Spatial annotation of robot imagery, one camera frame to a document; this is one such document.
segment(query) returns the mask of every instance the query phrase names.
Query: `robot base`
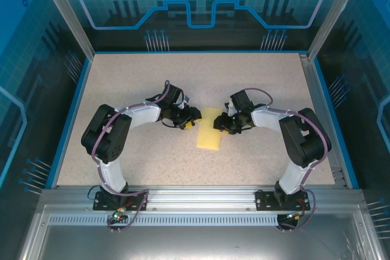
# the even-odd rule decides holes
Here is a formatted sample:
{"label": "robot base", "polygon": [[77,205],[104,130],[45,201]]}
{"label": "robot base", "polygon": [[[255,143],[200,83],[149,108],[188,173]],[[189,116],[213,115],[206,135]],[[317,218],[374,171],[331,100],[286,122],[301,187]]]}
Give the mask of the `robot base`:
{"label": "robot base", "polygon": [[[120,207],[126,207],[126,211],[137,211],[144,198],[144,194],[138,196],[123,197],[108,193],[102,189],[95,194],[93,203],[93,210],[96,211],[116,211]],[[147,200],[141,211],[146,210]]]}
{"label": "robot base", "polygon": [[310,202],[306,192],[299,191],[292,195],[287,195],[283,206],[280,206],[279,201],[275,197],[275,191],[259,190],[255,193],[256,210],[257,211],[301,211],[302,205],[299,199],[305,202],[305,211],[310,210]]}

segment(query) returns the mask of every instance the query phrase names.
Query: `yellow sponge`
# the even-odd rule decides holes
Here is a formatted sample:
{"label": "yellow sponge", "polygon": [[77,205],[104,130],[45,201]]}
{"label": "yellow sponge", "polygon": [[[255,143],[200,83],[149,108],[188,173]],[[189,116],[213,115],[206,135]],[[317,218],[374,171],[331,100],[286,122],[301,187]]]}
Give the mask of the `yellow sponge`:
{"label": "yellow sponge", "polygon": [[204,108],[202,109],[202,120],[197,134],[196,147],[201,149],[216,149],[219,150],[221,142],[221,134],[217,129],[214,129],[214,120],[224,110],[218,108]]}

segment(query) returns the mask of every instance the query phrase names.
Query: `beige work surface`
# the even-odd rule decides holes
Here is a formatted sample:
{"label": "beige work surface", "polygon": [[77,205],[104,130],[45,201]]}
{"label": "beige work surface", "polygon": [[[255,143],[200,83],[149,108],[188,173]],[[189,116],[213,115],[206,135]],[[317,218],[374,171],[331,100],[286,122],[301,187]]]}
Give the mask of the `beige work surface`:
{"label": "beige work surface", "polygon": [[[274,97],[274,108],[313,107],[298,54],[182,53],[98,54],[95,56],[71,133],[58,185],[99,184],[96,165],[80,144],[81,136],[102,104],[121,107],[163,91],[169,79],[184,90],[190,105],[224,108],[229,96],[255,86]],[[267,103],[248,92],[256,104]],[[120,156],[122,172],[136,185],[275,184],[287,163],[280,133],[254,128],[241,135],[222,135],[220,150],[196,147],[199,125],[171,129],[161,122],[132,129]],[[328,161],[308,183],[333,184]]]}

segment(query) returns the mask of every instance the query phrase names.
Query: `robotic arm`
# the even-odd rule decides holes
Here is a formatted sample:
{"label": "robotic arm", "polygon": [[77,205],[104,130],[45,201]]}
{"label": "robotic arm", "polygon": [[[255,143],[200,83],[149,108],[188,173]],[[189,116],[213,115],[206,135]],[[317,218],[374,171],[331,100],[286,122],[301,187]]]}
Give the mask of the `robotic arm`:
{"label": "robotic arm", "polygon": [[272,109],[265,104],[254,105],[245,90],[231,95],[225,106],[227,113],[215,119],[215,129],[231,135],[253,127],[266,127],[282,133],[290,161],[284,175],[276,182],[274,197],[280,208],[286,208],[289,202],[295,204],[293,195],[302,192],[311,170],[326,155],[322,138],[327,151],[332,147],[313,110],[304,108],[294,113]]}
{"label": "robotic arm", "polygon": [[[98,160],[102,187],[108,193],[117,195],[116,193],[127,192],[127,183],[122,175],[119,156],[131,128],[144,123],[169,119],[173,123],[172,128],[184,130],[192,127],[194,121],[202,118],[197,108],[188,105],[189,98],[180,88],[168,84],[165,91],[167,91],[167,86],[169,89],[165,96],[158,94],[146,99],[144,104],[135,107],[115,109],[108,105],[101,105],[85,130],[81,144],[89,155],[95,155]],[[121,114],[112,122],[109,131],[104,133],[98,141],[104,126],[118,112]]]}

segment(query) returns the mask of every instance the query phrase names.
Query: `glass panel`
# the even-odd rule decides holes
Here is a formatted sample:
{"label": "glass panel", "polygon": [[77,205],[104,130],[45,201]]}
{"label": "glass panel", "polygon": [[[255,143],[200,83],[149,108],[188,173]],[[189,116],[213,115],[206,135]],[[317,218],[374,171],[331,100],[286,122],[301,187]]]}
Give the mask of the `glass panel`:
{"label": "glass panel", "polygon": [[[350,0],[318,55],[368,203],[390,201],[389,4],[390,0]],[[386,224],[378,231],[388,230]]]}
{"label": "glass panel", "polygon": [[307,50],[334,0],[69,0],[97,51]]}
{"label": "glass panel", "polygon": [[0,0],[0,10],[0,255],[6,260],[16,259],[23,244],[85,56],[52,0]]}

